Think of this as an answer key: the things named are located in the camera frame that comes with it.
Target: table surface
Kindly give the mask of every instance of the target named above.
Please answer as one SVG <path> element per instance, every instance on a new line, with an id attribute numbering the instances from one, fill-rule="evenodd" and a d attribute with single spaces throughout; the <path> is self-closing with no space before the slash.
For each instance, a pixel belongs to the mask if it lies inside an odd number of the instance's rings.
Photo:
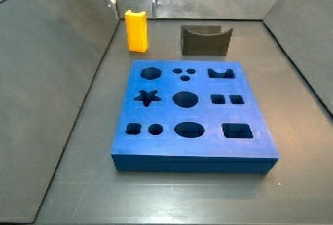
<path id="1" fill-rule="evenodd" d="M 234 28 L 228 56 L 183 56 L 181 25 Z M 261 22 L 150 20 L 131 53 L 123 22 L 106 54 L 38 223 L 332 223 L 333 121 Z M 240 61 L 281 159 L 268 176 L 117 172 L 110 155 L 135 59 Z"/>

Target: blue foam block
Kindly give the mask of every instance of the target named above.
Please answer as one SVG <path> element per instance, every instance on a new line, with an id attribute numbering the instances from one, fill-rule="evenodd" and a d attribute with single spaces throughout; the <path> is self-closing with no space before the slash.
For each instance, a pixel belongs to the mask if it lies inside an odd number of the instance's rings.
<path id="1" fill-rule="evenodd" d="M 280 155 L 241 64 L 133 62 L 118 170 L 268 174 Z"/>

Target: hole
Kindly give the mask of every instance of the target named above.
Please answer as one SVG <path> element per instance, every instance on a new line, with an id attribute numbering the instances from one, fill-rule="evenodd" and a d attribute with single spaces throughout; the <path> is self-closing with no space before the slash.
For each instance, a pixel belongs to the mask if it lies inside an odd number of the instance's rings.
<path id="1" fill-rule="evenodd" d="M 141 133 L 141 124 L 139 123 L 129 123 L 126 126 L 125 133 L 127 135 L 138 135 Z"/>
<path id="2" fill-rule="evenodd" d="M 149 128 L 151 135 L 159 135 L 163 132 L 163 126 L 161 124 L 153 124 Z"/>
<path id="3" fill-rule="evenodd" d="M 157 97 L 158 90 L 153 90 L 147 92 L 146 90 L 141 90 L 141 95 L 134 98 L 135 101 L 142 101 L 145 107 L 149 107 L 151 105 L 151 102 L 161 101 L 161 99 Z"/>
<path id="4" fill-rule="evenodd" d="M 147 80 L 155 80 L 162 77 L 162 70 L 155 67 L 149 67 L 141 71 L 141 77 Z"/>
<path id="5" fill-rule="evenodd" d="M 245 104 L 245 99 L 241 95 L 232 95 L 229 98 L 232 104 Z"/>
<path id="6" fill-rule="evenodd" d="M 224 123 L 222 130 L 226 138 L 254 138 L 249 124 Z"/>
<path id="7" fill-rule="evenodd" d="M 181 68 L 175 68 L 175 69 L 173 70 L 173 72 L 177 73 L 177 74 L 179 74 L 179 73 L 182 73 L 182 69 L 181 69 Z"/>
<path id="8" fill-rule="evenodd" d="M 187 91 L 178 92 L 173 97 L 174 103 L 183 108 L 191 108 L 198 103 L 198 97 Z"/>
<path id="9" fill-rule="evenodd" d="M 234 78 L 234 72 L 232 69 L 226 69 L 224 73 L 217 73 L 213 69 L 209 69 L 209 75 L 212 78 L 217 78 L 217 79 L 233 79 Z"/>
<path id="10" fill-rule="evenodd" d="M 187 75 L 183 75 L 183 76 L 181 77 L 181 80 L 182 80 L 182 81 L 189 81 L 189 80 L 190 80 L 190 77 L 189 77 Z"/>
<path id="11" fill-rule="evenodd" d="M 174 132 L 186 138 L 197 138 L 202 136 L 206 132 L 205 127 L 195 122 L 182 122 L 175 128 Z"/>
<path id="12" fill-rule="evenodd" d="M 225 104 L 224 95 L 212 95 L 213 104 Z"/>
<path id="13" fill-rule="evenodd" d="M 194 69 L 187 69 L 186 72 L 187 72 L 189 74 L 194 74 L 194 73 L 195 73 L 195 70 L 194 70 Z"/>

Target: rectangular hole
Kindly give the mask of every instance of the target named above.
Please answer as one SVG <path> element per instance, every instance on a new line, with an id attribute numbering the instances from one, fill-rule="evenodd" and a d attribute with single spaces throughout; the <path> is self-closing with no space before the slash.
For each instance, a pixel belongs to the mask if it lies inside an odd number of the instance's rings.
<path id="1" fill-rule="evenodd" d="M 245 104 L 245 99 L 241 95 L 232 95 L 229 98 L 232 104 Z"/>
<path id="2" fill-rule="evenodd" d="M 212 95 L 213 104 L 225 104 L 224 95 Z"/>
<path id="3" fill-rule="evenodd" d="M 244 138 L 244 139 L 254 138 L 249 124 L 224 123 L 222 131 L 224 131 L 224 136 L 226 138 Z"/>

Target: circular hole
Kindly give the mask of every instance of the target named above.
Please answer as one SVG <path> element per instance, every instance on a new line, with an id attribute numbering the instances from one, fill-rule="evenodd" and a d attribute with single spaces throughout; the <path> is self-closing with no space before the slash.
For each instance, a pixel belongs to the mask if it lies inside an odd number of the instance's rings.
<path id="1" fill-rule="evenodd" d="M 177 73 L 177 74 L 179 74 L 179 73 L 182 73 L 182 69 L 181 69 L 181 68 L 175 68 L 175 69 L 173 70 L 173 72 Z"/>
<path id="2" fill-rule="evenodd" d="M 198 103 L 198 97 L 191 92 L 182 91 L 174 95 L 173 101 L 178 106 L 191 108 Z"/>
<path id="3" fill-rule="evenodd" d="M 175 128 L 174 132 L 186 138 L 197 138 L 202 136 L 206 132 L 205 127 L 195 122 L 182 122 Z"/>
<path id="4" fill-rule="evenodd" d="M 163 126 L 161 124 L 153 124 L 149 128 L 151 135 L 159 135 L 163 132 Z"/>
<path id="5" fill-rule="evenodd" d="M 189 77 L 187 75 L 183 75 L 183 76 L 181 77 L 181 80 L 182 80 L 182 81 L 189 81 L 189 80 L 190 80 L 190 77 Z"/>
<path id="6" fill-rule="evenodd" d="M 194 69 L 187 69 L 186 72 L 187 72 L 189 74 L 194 74 L 194 73 L 195 73 L 195 70 L 194 70 Z"/>

